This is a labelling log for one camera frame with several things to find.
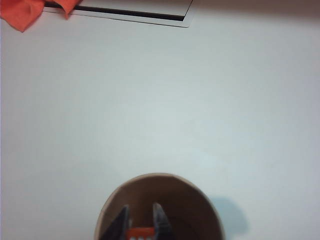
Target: white table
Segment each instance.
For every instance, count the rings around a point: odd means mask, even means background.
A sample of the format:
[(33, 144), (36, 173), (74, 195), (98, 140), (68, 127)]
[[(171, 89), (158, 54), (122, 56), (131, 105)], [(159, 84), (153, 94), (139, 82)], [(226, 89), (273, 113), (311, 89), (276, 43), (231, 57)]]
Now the white table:
[(2, 21), (1, 239), (92, 239), (114, 188), (150, 172), (199, 186), (227, 240), (319, 239), (317, 7)]

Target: red fabric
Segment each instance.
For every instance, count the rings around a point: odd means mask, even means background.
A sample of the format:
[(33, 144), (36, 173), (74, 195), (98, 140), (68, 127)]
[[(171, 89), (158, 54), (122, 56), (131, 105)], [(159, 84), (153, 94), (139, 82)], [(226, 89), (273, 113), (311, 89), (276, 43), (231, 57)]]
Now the red fabric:
[[(79, 0), (47, 0), (61, 5), (65, 11), (65, 18), (72, 11)], [(45, 0), (1, 0), (1, 18), (15, 29), (24, 32), (42, 13)]]

